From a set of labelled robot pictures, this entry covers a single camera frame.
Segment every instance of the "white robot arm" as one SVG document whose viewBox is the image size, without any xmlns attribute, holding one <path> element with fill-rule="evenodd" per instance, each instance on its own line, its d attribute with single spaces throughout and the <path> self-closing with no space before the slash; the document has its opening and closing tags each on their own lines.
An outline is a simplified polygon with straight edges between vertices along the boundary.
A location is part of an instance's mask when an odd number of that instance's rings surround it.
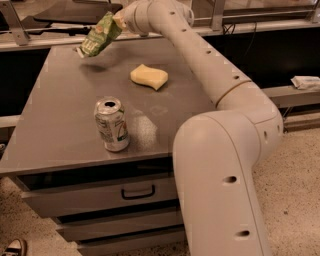
<svg viewBox="0 0 320 256">
<path fill-rule="evenodd" d="M 269 256 L 252 167 L 280 143 L 282 117 L 250 78 L 196 34 L 175 0 L 125 9 L 128 29 L 172 42 L 218 111 L 187 120 L 173 148 L 175 179 L 192 256 Z"/>
</svg>

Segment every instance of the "green chip bag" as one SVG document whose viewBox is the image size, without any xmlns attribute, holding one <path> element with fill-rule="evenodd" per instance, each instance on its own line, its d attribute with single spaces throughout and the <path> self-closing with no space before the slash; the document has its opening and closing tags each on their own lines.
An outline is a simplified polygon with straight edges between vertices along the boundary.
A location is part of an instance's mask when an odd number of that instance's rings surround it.
<svg viewBox="0 0 320 256">
<path fill-rule="evenodd" d="M 77 48 L 77 52 L 82 58 L 97 56 L 112 41 L 114 41 L 122 30 L 113 20 L 113 14 L 107 12 L 98 22 L 95 28 L 92 28 L 87 37 Z"/>
</svg>

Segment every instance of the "soda can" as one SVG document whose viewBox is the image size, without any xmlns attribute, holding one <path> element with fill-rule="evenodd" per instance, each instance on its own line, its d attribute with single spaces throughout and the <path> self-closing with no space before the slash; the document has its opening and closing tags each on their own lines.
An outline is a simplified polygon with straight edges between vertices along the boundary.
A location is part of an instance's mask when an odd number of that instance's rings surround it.
<svg viewBox="0 0 320 256">
<path fill-rule="evenodd" d="M 124 106 L 115 97 L 104 97 L 96 103 L 96 124 L 107 150 L 117 152 L 129 145 L 130 136 Z"/>
</svg>

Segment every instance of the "speckled floor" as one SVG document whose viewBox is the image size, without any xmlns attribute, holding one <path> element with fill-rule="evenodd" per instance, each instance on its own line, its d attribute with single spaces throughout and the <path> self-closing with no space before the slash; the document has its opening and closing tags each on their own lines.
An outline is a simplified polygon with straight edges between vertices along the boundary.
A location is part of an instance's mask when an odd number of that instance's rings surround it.
<svg viewBox="0 0 320 256">
<path fill-rule="evenodd" d="M 320 255 L 320 113 L 288 118 L 280 147 L 256 166 L 253 176 L 274 256 Z M 16 185 L 0 180 L 0 251 L 24 238 L 27 256 L 80 256 L 75 243 L 55 232 L 22 200 Z M 186 243 L 113 256 L 185 256 Z"/>
</svg>

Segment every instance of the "gray drawer unit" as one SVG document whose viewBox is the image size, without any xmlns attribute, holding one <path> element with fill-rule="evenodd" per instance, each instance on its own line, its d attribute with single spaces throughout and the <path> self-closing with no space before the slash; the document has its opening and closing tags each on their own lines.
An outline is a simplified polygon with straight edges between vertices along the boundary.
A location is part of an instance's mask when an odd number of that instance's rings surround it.
<svg viewBox="0 0 320 256">
<path fill-rule="evenodd" d="M 181 211 L 169 207 L 61 224 L 57 232 L 66 241 L 83 241 L 176 225 L 183 225 Z"/>
<path fill-rule="evenodd" d="M 178 198 L 166 173 L 24 192 L 23 200 L 41 217 L 160 202 Z"/>
<path fill-rule="evenodd" d="M 170 244 L 186 240 L 183 227 L 146 232 L 109 240 L 93 241 L 78 246 L 83 256 L 104 256 L 118 252 L 136 250 L 156 245 Z"/>
<path fill-rule="evenodd" d="M 23 200 L 82 255 L 108 255 L 185 239 L 169 157 L 18 176 Z"/>
</svg>

